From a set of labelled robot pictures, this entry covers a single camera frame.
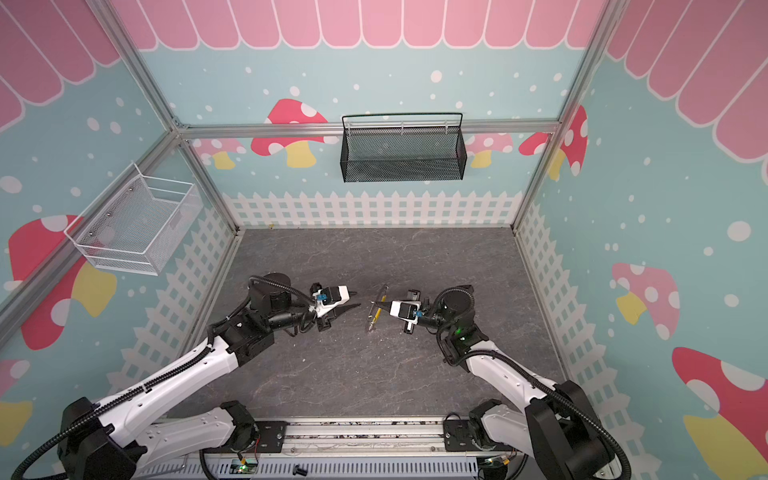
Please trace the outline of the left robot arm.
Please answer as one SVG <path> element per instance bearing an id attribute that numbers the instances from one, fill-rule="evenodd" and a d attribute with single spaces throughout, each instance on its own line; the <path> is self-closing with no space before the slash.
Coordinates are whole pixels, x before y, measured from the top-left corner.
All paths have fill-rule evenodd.
<path id="1" fill-rule="evenodd" d="M 115 395 L 95 402 L 82 397 L 68 405 L 59 432 L 22 460 L 12 478 L 25 478 L 51 450 L 64 468 L 61 479 L 131 479 L 192 452 L 254 451 L 261 434 L 238 401 L 168 424 L 158 420 L 202 387 L 255 359 L 273 345 L 277 332 L 324 331 L 357 305 L 354 291 L 344 285 L 315 283 L 304 293 L 280 273 L 252 276 L 247 289 L 246 298 L 210 324 L 205 339 L 187 354 Z"/>

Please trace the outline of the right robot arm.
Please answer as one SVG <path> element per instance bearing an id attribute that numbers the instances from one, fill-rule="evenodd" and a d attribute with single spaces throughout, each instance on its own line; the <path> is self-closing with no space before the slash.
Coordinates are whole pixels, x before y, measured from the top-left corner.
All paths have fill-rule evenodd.
<path id="1" fill-rule="evenodd" d="M 534 373 L 503 353 L 476 325 L 471 286 L 456 286 L 432 303 L 380 301 L 378 309 L 403 322 L 406 333 L 433 331 L 446 364 L 484 380 L 504 396 L 470 416 L 483 448 L 503 444 L 534 459 L 547 479 L 598 479 L 616 463 L 633 475 L 628 454 L 599 420 L 583 389 Z"/>

